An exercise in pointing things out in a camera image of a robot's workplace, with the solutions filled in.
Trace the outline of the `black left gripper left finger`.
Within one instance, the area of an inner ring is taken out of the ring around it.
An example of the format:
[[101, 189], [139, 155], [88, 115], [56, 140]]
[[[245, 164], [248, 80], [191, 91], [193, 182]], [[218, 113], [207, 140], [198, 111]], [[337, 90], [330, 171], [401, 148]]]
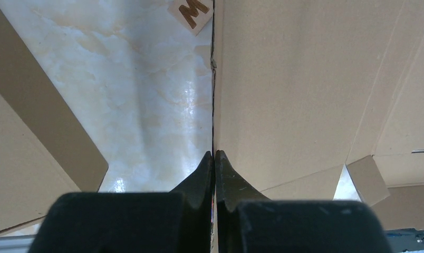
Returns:
[[213, 156], [168, 192], [71, 192], [49, 209], [30, 252], [209, 252]]

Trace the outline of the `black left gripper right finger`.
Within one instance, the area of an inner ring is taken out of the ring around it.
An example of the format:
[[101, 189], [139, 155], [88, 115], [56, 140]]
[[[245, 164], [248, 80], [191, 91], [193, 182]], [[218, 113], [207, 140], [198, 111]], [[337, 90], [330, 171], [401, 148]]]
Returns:
[[219, 252], [390, 252], [371, 209], [357, 201], [271, 200], [215, 153]]

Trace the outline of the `large cardboard box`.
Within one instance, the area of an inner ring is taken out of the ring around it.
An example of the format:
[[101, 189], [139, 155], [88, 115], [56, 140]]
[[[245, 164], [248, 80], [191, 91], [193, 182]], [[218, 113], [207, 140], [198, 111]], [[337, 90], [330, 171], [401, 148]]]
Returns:
[[424, 1], [216, 1], [214, 148], [271, 199], [347, 169], [384, 229], [424, 230]]

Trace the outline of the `small folded cardboard box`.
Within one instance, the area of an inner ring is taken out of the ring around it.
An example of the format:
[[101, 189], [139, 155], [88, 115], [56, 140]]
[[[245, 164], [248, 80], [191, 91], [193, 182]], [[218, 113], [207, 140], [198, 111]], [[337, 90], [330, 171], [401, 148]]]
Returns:
[[58, 197], [99, 190], [108, 163], [0, 9], [0, 236]]

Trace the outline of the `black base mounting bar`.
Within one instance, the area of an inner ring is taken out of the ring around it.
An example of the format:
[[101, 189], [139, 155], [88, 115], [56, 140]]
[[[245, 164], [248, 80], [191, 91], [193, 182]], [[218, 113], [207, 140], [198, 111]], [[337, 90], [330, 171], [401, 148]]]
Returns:
[[387, 230], [385, 235], [393, 252], [424, 251], [424, 230]]

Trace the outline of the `wooden letter cube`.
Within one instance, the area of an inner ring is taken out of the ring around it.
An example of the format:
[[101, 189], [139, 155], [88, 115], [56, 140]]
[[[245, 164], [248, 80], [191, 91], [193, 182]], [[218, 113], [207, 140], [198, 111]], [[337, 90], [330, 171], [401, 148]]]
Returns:
[[197, 36], [214, 14], [212, 0], [176, 0], [168, 7], [168, 12], [191, 34]]

